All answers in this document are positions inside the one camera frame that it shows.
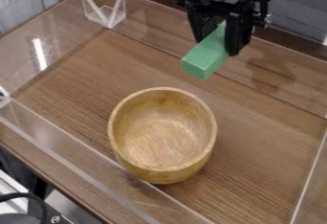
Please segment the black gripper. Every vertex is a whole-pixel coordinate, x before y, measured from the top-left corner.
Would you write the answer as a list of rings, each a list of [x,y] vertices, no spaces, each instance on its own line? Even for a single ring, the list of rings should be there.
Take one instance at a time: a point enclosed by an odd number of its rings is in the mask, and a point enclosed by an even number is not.
[[[180,0],[187,7],[193,38],[200,42],[217,28],[217,17],[225,17],[224,49],[238,56],[250,44],[254,26],[270,23],[271,0]]]

